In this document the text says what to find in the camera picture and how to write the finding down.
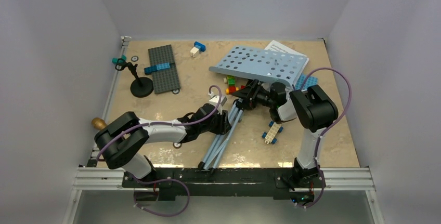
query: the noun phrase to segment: tabletop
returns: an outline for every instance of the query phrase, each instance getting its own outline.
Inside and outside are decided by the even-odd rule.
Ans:
[[[138,75],[144,75],[149,67],[148,49],[172,45],[180,80],[180,93],[154,94],[146,98],[136,98],[130,93],[134,77],[130,71],[123,70],[116,86],[109,121],[113,121],[127,111],[134,111],[138,117],[153,121],[168,121],[194,112],[208,102],[210,85],[218,85],[225,93],[225,75],[209,71],[221,58],[236,45],[264,49],[270,41],[199,41],[206,45],[206,51],[196,57],[190,56],[194,41],[131,41],[126,56],[138,56]],[[282,44],[301,52],[310,59],[304,74],[318,67],[330,67],[323,41],[280,41]],[[314,74],[318,84],[335,102],[339,112],[343,111],[335,78],[330,71]],[[244,85],[245,79],[238,79]],[[224,109],[229,110],[235,97],[228,95]],[[238,124],[220,161],[220,167],[292,167],[294,158],[300,150],[303,130],[298,120],[283,123],[283,132],[277,135],[276,144],[266,144],[262,133],[269,130],[271,121],[269,108],[258,106],[245,111],[242,122]],[[139,151],[146,155],[156,167],[197,167],[214,139],[213,133],[203,133],[195,141],[184,143],[175,149],[171,142],[148,143]],[[348,128],[346,117],[325,135],[320,163],[322,167],[358,167],[358,159]]]

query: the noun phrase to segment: cable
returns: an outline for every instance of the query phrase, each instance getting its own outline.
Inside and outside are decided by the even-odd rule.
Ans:
[[[161,216],[161,217],[173,217],[173,216],[177,216],[177,215],[179,215],[180,213],[184,212],[184,211],[187,209],[188,204],[190,203],[190,190],[188,189],[188,187],[187,187],[183,182],[181,182],[181,181],[179,181],[179,180],[176,180],[176,179],[160,179],[160,180],[156,180],[156,181],[141,181],[141,180],[139,180],[138,178],[136,178],[134,175],[132,175],[132,177],[133,177],[133,179],[134,179],[135,181],[137,181],[139,184],[142,184],[142,185],[156,184],[156,183],[163,182],[163,181],[174,181],[174,182],[177,182],[177,183],[181,184],[181,185],[184,187],[185,191],[187,191],[187,202],[185,203],[184,207],[183,207],[181,210],[179,210],[178,212],[173,213],[173,214],[163,214],[163,213],[158,213],[158,212],[155,212],[155,211],[153,211],[153,210],[150,210],[150,209],[144,208],[143,206],[140,206],[140,205],[136,202],[136,198],[135,198],[136,195],[135,195],[135,192],[134,192],[134,193],[133,193],[133,201],[135,202],[135,206],[138,207],[139,209],[144,210],[144,211],[146,211],[146,212],[149,212],[149,213],[151,213],[151,214],[157,215],[157,216]]]
[[[347,109],[349,108],[349,105],[351,105],[351,100],[352,100],[352,88],[351,88],[351,84],[349,83],[349,80],[342,73],[340,73],[339,71],[337,71],[336,69],[331,68],[331,67],[321,67],[321,68],[317,68],[317,69],[312,70],[308,75],[306,75],[305,80],[303,80],[303,83],[300,86],[300,90],[305,85],[306,80],[313,73],[315,73],[317,71],[320,71],[320,70],[330,70],[330,71],[333,71],[333,72],[337,73],[338,75],[340,75],[345,80],[345,82],[347,84],[348,97],[347,97],[347,103],[346,103],[345,107],[343,108],[342,114],[330,126],[328,126],[326,129],[324,129],[320,133],[320,136],[317,138],[317,143],[316,143],[316,146],[315,146],[315,149],[314,149],[314,157],[315,157],[314,162],[316,164],[316,167],[317,167],[317,170],[318,170],[318,174],[321,177],[321,191],[320,191],[320,194],[318,195],[317,199],[315,201],[313,201],[311,204],[309,204],[307,206],[304,206],[304,208],[310,208],[310,207],[314,206],[321,199],[321,197],[323,196],[323,192],[325,190],[325,184],[326,184],[325,183],[325,176],[323,174],[323,171],[320,169],[320,164],[318,164],[318,162],[317,162],[317,154],[318,154],[318,148],[319,148],[319,145],[320,145],[321,138],[325,135],[326,132],[329,131],[329,129],[331,129],[334,125],[336,125],[346,115]]]
[[[203,118],[201,118],[201,119],[199,119],[197,121],[190,122],[190,123],[172,124],[172,123],[168,123],[168,122],[150,122],[150,123],[144,123],[144,124],[135,125],[133,127],[128,128],[127,130],[121,132],[119,135],[117,135],[112,140],[110,140],[110,142],[108,142],[104,147],[102,147],[102,149],[97,154],[96,160],[99,161],[99,162],[103,162],[104,159],[101,159],[100,156],[108,149],[108,147],[111,146],[114,142],[116,142],[118,139],[120,139],[125,134],[130,133],[132,130],[135,130],[137,128],[141,128],[141,127],[144,127],[144,126],[150,126],[150,125],[188,126],[188,125],[193,125],[193,124],[199,124],[199,123],[207,120],[211,115],[213,115],[217,111],[217,108],[219,108],[219,105],[221,104],[221,101],[222,101],[222,91],[219,88],[219,86],[211,85],[209,87],[209,89],[208,89],[209,93],[211,93],[211,88],[213,88],[213,87],[215,87],[219,91],[219,101],[217,102],[217,104],[214,107],[214,109],[209,114],[207,114],[205,117],[203,117]]]

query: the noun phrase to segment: white wall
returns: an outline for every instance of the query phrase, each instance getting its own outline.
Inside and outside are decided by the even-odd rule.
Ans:
[[[348,0],[103,0],[142,39],[327,37]]]
[[[440,16],[441,0],[350,0],[329,36],[331,63],[354,89],[355,148],[387,223],[441,219]]]
[[[0,222],[61,223],[121,39],[101,0],[0,0]]]

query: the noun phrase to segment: purple cable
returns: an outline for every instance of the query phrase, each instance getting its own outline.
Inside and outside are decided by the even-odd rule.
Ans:
[[[317,72],[317,71],[320,71],[320,70],[330,70],[330,71],[333,71],[333,72],[335,72],[335,73],[337,73],[338,75],[340,75],[344,80],[345,80],[345,82],[346,82],[346,84],[347,84],[347,89],[348,89],[348,97],[347,97],[347,103],[346,103],[346,105],[345,105],[345,107],[343,108],[343,112],[342,112],[342,114],[331,124],[331,125],[329,125],[329,127],[327,127],[326,129],[324,129],[321,133],[320,133],[320,136],[317,138],[317,143],[316,143],[316,146],[315,146],[315,149],[314,149],[314,157],[317,157],[317,154],[318,154],[318,147],[319,147],[319,145],[320,145],[320,141],[321,141],[321,137],[326,133],[326,132],[328,132],[329,131],[329,129],[330,128],[332,128],[334,125],[336,125],[345,115],[346,115],[346,112],[347,112],[347,109],[349,108],[349,105],[351,105],[351,99],[352,99],[352,88],[351,88],[351,84],[349,83],[349,80],[342,74],[342,73],[340,73],[339,71],[337,71],[336,69],[334,69],[334,68],[330,68],[330,67],[321,67],[321,68],[317,68],[317,69],[314,69],[314,70],[312,70],[306,77],[305,77],[305,80],[303,80],[303,83],[302,83],[302,85],[300,86],[300,90],[303,88],[303,86],[305,85],[305,83],[306,83],[306,80],[313,74],[313,73],[315,73],[315,72]],[[318,169],[318,173],[319,173],[319,176],[321,177],[321,191],[320,191],[320,194],[318,195],[318,197],[317,197],[317,199],[315,200],[315,201],[313,201],[311,204],[309,204],[308,206],[304,206],[304,208],[309,208],[309,207],[312,207],[312,206],[314,206],[320,199],[321,199],[321,197],[323,196],[323,192],[324,192],[324,190],[325,190],[325,176],[324,176],[324,174],[323,174],[323,171],[320,169],[320,164],[318,164],[318,162],[317,162],[317,160],[314,160],[314,162],[315,162],[315,164],[316,164],[316,167],[317,167],[317,169]]]
[[[109,146],[111,146],[114,142],[116,142],[122,136],[124,136],[127,133],[130,133],[132,130],[135,130],[137,128],[141,128],[141,127],[144,127],[144,126],[150,126],[150,125],[159,125],[159,124],[170,125],[170,126],[187,126],[187,125],[199,124],[200,122],[203,122],[203,121],[207,120],[211,115],[213,115],[216,112],[217,108],[219,108],[219,105],[221,104],[221,101],[222,101],[222,91],[219,88],[219,86],[211,85],[209,87],[208,91],[211,93],[211,88],[213,88],[213,87],[215,87],[219,91],[219,101],[217,102],[217,104],[214,107],[214,109],[207,116],[205,116],[205,117],[203,117],[203,118],[201,118],[201,119],[199,119],[197,121],[191,122],[191,123],[172,124],[172,123],[168,123],[168,122],[150,122],[150,123],[144,123],[144,124],[135,125],[135,126],[133,126],[131,128],[128,128],[127,130],[121,132],[119,135],[117,135],[112,140],[110,140],[110,142],[108,142],[104,147],[102,147],[102,149],[97,154],[96,160],[99,161],[99,162],[103,162],[104,159],[100,159],[99,157],[106,151],[106,149],[108,149]]]
[[[181,210],[179,210],[178,212],[176,212],[176,213],[173,213],[173,214],[163,214],[163,213],[158,213],[158,212],[155,212],[155,211],[153,211],[153,210],[150,210],[150,209],[144,208],[144,207],[138,205],[138,203],[136,202],[135,193],[134,193],[134,194],[133,194],[133,201],[135,202],[135,206],[137,206],[139,209],[144,210],[144,211],[146,211],[146,212],[149,212],[149,213],[151,213],[151,214],[157,215],[157,216],[161,216],[161,217],[173,217],[173,216],[177,216],[177,215],[179,215],[180,213],[184,212],[185,209],[187,209],[188,204],[190,203],[190,190],[188,190],[188,187],[187,187],[183,182],[181,182],[181,181],[179,181],[179,180],[176,180],[176,179],[161,179],[161,180],[156,180],[156,181],[148,181],[148,182],[145,182],[145,181],[141,181],[141,180],[139,180],[139,179],[136,178],[134,175],[132,175],[132,177],[133,177],[133,179],[134,179],[135,181],[137,181],[139,184],[142,184],[142,185],[150,185],[150,184],[155,184],[155,183],[159,183],[159,182],[163,182],[163,181],[174,181],[174,182],[177,182],[177,183],[181,184],[181,185],[184,187],[185,191],[187,191],[187,202],[185,203],[185,206],[184,206]]]

